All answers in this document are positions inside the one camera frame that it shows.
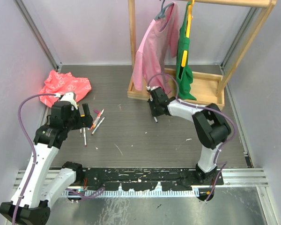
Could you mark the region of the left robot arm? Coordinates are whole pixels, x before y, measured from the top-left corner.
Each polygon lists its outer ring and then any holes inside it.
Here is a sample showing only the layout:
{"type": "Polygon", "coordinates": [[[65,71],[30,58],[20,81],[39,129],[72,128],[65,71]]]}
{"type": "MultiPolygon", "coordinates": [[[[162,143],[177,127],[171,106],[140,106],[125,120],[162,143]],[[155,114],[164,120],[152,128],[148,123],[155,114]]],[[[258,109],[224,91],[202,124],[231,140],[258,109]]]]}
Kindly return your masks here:
{"type": "Polygon", "coordinates": [[[0,205],[0,214],[14,225],[44,225],[51,208],[71,185],[81,185],[85,173],[81,164],[66,162],[58,175],[44,185],[50,166],[62,143],[72,130],[92,125],[88,104],[83,104],[81,115],[75,93],[54,94],[58,100],[51,108],[47,122],[37,129],[35,138],[28,139],[32,155],[19,187],[9,202],[0,205]]]}

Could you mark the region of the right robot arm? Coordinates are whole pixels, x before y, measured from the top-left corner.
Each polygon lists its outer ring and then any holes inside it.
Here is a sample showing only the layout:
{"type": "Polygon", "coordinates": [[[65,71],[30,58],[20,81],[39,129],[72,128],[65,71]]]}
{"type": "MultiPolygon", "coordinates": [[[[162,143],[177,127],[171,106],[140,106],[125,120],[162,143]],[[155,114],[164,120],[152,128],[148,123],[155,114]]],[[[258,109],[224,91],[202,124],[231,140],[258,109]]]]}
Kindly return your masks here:
{"type": "Polygon", "coordinates": [[[195,167],[198,183],[208,184],[217,169],[221,145],[227,140],[231,128],[216,104],[193,105],[179,98],[169,98],[161,87],[147,87],[148,104],[156,120],[158,116],[176,116],[193,122],[197,137],[202,144],[201,155],[195,167]]]}

